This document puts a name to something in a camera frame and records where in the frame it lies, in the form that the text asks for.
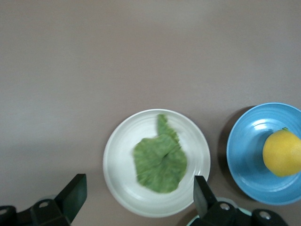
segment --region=lettuce leaf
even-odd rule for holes
[[[158,137],[143,138],[135,146],[134,162],[142,186],[158,193],[177,189],[186,173],[187,158],[165,115],[158,115]]]

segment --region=table surface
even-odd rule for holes
[[[265,205],[234,183],[226,143],[244,109],[301,109],[301,1],[78,0],[0,2],[0,204],[22,211],[87,174],[73,226],[184,226],[192,204],[166,218],[123,208],[103,176],[114,129],[142,110],[190,118],[211,153],[208,183],[240,207],[291,226],[301,201]]]

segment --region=white plate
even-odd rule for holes
[[[158,114],[165,114],[176,130],[188,160],[187,172],[179,187],[169,194],[158,194],[136,181],[133,149],[145,137],[157,136]],[[103,155],[103,173],[115,199],[129,211],[145,217],[167,217],[193,202],[195,175],[207,180],[210,152],[201,130],[187,117],[165,109],[136,113],[124,120],[112,133]]]

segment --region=screw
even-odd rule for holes
[[[224,202],[220,204],[220,207],[223,210],[230,210],[230,206],[228,204],[224,203]]]
[[[40,208],[43,208],[43,207],[46,207],[46,206],[48,206],[48,202],[42,202],[42,203],[39,205]]]
[[[266,220],[270,220],[272,217],[269,213],[267,213],[266,211],[260,211],[259,215]]]
[[[0,215],[6,214],[7,211],[8,211],[7,209],[2,209],[2,210],[0,210]]]

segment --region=blue plate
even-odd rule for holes
[[[258,105],[237,120],[227,143],[228,166],[237,185],[251,198],[271,205],[301,199],[301,172],[280,178],[263,162],[266,139],[283,127],[301,138],[301,111],[283,103]]]

